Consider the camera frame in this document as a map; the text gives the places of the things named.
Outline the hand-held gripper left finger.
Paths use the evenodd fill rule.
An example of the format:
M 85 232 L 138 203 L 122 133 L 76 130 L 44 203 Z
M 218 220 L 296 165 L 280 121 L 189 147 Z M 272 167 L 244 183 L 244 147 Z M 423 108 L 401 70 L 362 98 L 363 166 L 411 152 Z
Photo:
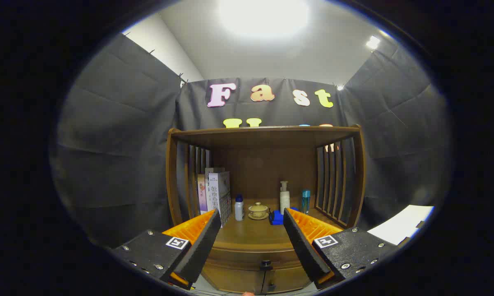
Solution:
M 211 210 L 165 231 L 145 230 L 112 248 L 111 255 L 156 283 L 191 290 L 200 277 L 221 225 L 219 211 Z

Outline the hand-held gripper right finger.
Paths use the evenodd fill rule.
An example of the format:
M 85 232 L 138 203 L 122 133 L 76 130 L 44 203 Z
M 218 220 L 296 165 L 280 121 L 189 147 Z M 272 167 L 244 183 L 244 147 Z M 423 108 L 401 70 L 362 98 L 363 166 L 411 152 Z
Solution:
M 371 270 L 398 250 L 358 227 L 342 230 L 290 208 L 284 210 L 283 225 L 302 268 L 318 289 Z

